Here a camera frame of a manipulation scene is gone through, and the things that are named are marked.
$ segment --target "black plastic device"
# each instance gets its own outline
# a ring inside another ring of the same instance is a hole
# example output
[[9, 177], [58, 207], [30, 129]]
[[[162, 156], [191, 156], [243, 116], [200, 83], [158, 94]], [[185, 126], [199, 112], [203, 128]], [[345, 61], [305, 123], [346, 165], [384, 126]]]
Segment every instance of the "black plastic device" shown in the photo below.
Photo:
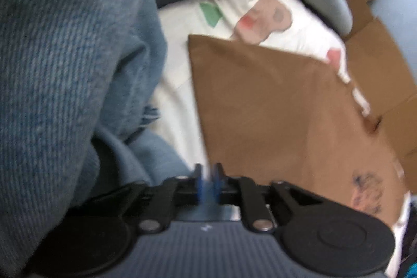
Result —
[[68, 212], [27, 270], [43, 277], [381, 276], [395, 240], [380, 220], [287, 182], [258, 186], [213, 167], [241, 221], [175, 221], [201, 197], [201, 165], [161, 186], [132, 183]]

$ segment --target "white sheet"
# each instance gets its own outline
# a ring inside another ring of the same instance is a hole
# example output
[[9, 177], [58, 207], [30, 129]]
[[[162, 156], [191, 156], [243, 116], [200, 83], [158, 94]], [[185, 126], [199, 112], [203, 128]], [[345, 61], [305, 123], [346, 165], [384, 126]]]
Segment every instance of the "white sheet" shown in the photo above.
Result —
[[[187, 0], [160, 9], [159, 16], [168, 43], [168, 53], [160, 84], [153, 102], [161, 117], [152, 129], [170, 143], [186, 164], [193, 168], [200, 163], [207, 169], [208, 159], [195, 105], [188, 35], [202, 34], [229, 39], [239, 19], [258, 0]], [[331, 48], [341, 50], [339, 76], [349, 81], [346, 70], [345, 46], [341, 39], [313, 15], [299, 0], [279, 0], [292, 15], [292, 25], [284, 32], [272, 32], [260, 45], [291, 53], [300, 53], [322, 61], [327, 60]], [[203, 8], [209, 12], [205, 15]], [[394, 278], [401, 259], [401, 244], [409, 214], [409, 195], [393, 232], [396, 251], [387, 268]]]

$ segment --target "jeans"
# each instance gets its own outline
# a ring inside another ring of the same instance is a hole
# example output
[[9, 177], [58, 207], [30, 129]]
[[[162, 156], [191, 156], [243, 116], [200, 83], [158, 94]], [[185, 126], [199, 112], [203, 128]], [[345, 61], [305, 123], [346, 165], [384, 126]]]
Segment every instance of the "jeans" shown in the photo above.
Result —
[[165, 49], [154, 0], [0, 0], [0, 275], [90, 195], [93, 135], [117, 184], [189, 174], [146, 129]]

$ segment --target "blue denim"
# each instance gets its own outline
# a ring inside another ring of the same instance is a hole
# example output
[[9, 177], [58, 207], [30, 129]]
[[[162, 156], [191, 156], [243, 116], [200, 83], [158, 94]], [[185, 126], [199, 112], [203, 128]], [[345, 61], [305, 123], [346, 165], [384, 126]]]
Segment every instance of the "blue denim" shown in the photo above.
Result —
[[90, 194], [95, 133], [118, 180], [188, 174], [146, 129], [165, 59], [154, 0], [0, 0], [0, 272], [14, 276]]

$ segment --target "gray ribbed surface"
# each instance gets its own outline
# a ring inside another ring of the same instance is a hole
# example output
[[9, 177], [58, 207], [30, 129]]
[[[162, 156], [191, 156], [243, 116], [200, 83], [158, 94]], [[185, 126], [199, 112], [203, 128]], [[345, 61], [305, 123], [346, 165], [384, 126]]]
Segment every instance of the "gray ribbed surface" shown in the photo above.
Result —
[[20, 271], [95, 182], [98, 160], [88, 141], [142, 1], [0, 0], [0, 271], [6, 276]]
[[[293, 262], [269, 235], [240, 222], [173, 222], [168, 231], [144, 236], [122, 264], [100, 278], [319, 278]], [[372, 275], [385, 278], [384, 274]]]

